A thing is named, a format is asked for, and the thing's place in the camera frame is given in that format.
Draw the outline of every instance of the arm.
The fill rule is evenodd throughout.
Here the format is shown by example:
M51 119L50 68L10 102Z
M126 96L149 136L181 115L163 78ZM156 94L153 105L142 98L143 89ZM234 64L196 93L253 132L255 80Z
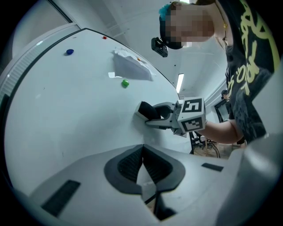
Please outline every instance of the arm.
M207 122L204 130L198 133L217 143L235 143L243 137L243 132L237 127L236 121L228 120L223 123Z

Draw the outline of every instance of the yellow graphic print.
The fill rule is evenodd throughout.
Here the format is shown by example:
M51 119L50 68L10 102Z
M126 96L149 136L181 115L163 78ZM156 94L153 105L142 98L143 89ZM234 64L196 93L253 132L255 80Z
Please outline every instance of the yellow graphic print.
M256 40L252 43L252 52L249 55L249 42L248 42L249 27L258 38L269 40L269 45L272 51L274 70L277 69L280 59L275 40L271 35L271 31L269 30L266 23L263 21L261 16L257 14L257 23L255 24L252 18L252 12L249 6L247 5L246 1L245 0L240 0L240 1L245 8L245 12L241 16L241 31L243 32L242 43L245 49L246 65L242 65L237 69L236 81L237 83L241 83L245 81L241 89L244 89L246 95L249 95L250 93L249 84L251 84L254 81L255 76L258 75L258 73L260 72L259 67L255 63L256 49L257 49ZM234 75L231 77L229 82L230 95L232 94L233 84L234 84Z

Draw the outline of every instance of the green bead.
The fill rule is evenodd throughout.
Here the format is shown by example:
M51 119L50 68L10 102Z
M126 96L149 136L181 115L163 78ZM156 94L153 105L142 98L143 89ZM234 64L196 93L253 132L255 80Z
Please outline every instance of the green bead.
M122 81L122 84L124 85L124 86L126 86L126 87L128 87L128 85L130 84L129 82L128 82L128 80L123 80Z

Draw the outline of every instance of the floor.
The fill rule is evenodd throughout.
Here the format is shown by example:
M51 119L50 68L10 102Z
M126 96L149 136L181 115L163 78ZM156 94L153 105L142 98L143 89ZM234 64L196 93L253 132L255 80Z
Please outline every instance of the floor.
M240 148L240 145L236 145L236 144L232 145L232 144L221 144L221 143L219 143L219 144L215 144L215 145L218 147L220 157L224 158L224 159L228 159L233 150ZM194 147L194 154L200 155L200 156L206 156L205 147L204 147L204 149L202 149L202 147L195 146ZM207 157L217 158L215 150L210 146L208 146L208 148L207 148Z

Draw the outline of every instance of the ceiling light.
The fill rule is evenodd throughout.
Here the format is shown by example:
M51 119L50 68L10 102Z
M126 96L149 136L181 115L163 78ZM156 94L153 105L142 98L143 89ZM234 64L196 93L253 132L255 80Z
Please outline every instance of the ceiling light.
M178 83L177 83L177 87L176 87L177 93L180 92L180 89L181 89L181 86L182 86L182 82L183 82L183 78L184 78L184 74L179 74L179 76L178 76Z

